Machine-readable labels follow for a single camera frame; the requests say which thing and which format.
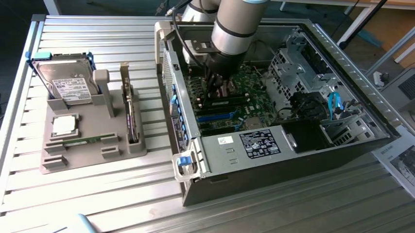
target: white sticker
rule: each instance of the white sticker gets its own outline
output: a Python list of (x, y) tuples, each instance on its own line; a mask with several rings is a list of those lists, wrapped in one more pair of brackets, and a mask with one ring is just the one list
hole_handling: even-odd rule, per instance
[(76, 145), (82, 145), (82, 144), (86, 144), (86, 143), (88, 143), (86, 141), (73, 142), (73, 143), (65, 144), (65, 147), (70, 147), (70, 146), (76, 146)]
[(232, 136), (227, 136), (227, 137), (219, 137), (217, 141), (219, 141), (219, 144), (223, 145), (223, 144), (227, 144), (227, 143), (232, 143), (233, 139), (232, 139)]
[(90, 99), (90, 93), (84, 78), (57, 79), (52, 81), (64, 101)]

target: power supply label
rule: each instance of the power supply label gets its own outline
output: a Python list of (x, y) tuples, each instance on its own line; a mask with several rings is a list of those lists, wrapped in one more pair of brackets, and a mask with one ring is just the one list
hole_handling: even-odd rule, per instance
[(239, 136), (251, 159), (280, 153), (269, 130), (241, 133)]

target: black cable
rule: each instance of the black cable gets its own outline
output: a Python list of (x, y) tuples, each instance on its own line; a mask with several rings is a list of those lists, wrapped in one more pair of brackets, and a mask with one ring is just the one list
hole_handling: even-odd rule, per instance
[(175, 31), (176, 31), (176, 35), (177, 35), (177, 38), (180, 40), (180, 43), (181, 43), (181, 46), (184, 48), (184, 50), (187, 51), (191, 59), (193, 59), (196, 65), (200, 67), (200, 68), (204, 68), (204, 65), (199, 62), (199, 60), (196, 59), (195, 55), (192, 54), (192, 52), (189, 51), (189, 48), (183, 40), (183, 37), (181, 37), (181, 34), (180, 34), (180, 31), (179, 31), (179, 26), (177, 26), (177, 22), (176, 22), (176, 14), (177, 14), (177, 10), (180, 10), (180, 8), (183, 6), (185, 6), (192, 0), (188, 0), (184, 4), (181, 4), (177, 8), (173, 9), (173, 14), (172, 14), (172, 18), (173, 18), (173, 27), (175, 27)]
[(331, 36), (329, 37), (332, 37), (333, 35), (335, 35), (335, 33), (336, 33), (336, 31), (337, 31), (337, 29), (339, 29), (339, 27), (341, 26), (341, 24), (344, 23), (344, 21), (345, 21), (345, 19), (347, 19), (347, 17), (348, 17), (348, 15), (349, 15), (349, 13), (352, 12), (352, 10), (355, 9), (355, 7), (356, 7), (356, 5), (357, 5), (357, 3), (360, 2), (360, 0), (356, 0), (356, 2), (355, 2), (355, 4), (353, 4), (353, 6), (351, 7), (351, 10), (349, 10), (349, 12), (345, 14), (345, 16), (343, 17), (343, 19), (341, 19), (341, 22), (339, 23), (339, 25), (337, 25), (337, 27), (336, 27), (336, 29), (335, 29), (335, 31), (332, 32), (332, 34), (331, 34)]
[(373, 7), (373, 9), (371, 10), (368, 16), (363, 19), (361, 23), (359, 24), (357, 28), (352, 31), (352, 33), (349, 34), (348, 38), (345, 41), (341, 41), (339, 43), (339, 48), (340, 49), (345, 49), (351, 40), (356, 37), (357, 33), (360, 32), (360, 30), (364, 28), (364, 26), (367, 25), (367, 23), (369, 22), (371, 18), (375, 16), (375, 14), (377, 13), (377, 11), (380, 10), (381, 6), (384, 5), (384, 3), (387, 3), (388, 0), (380, 0), (380, 2), (376, 4), (376, 6)]

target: paper document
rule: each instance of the paper document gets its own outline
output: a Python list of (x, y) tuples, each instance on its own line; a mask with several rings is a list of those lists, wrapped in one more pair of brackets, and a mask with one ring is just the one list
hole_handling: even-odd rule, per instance
[(415, 136), (403, 126), (396, 130), (401, 137), (372, 154), (415, 198)]

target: hard drive label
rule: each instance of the hard drive label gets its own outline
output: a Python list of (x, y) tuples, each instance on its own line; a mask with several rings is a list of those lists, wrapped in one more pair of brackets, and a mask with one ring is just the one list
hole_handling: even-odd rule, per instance
[(84, 78), (52, 80), (64, 101), (90, 99), (90, 93)]

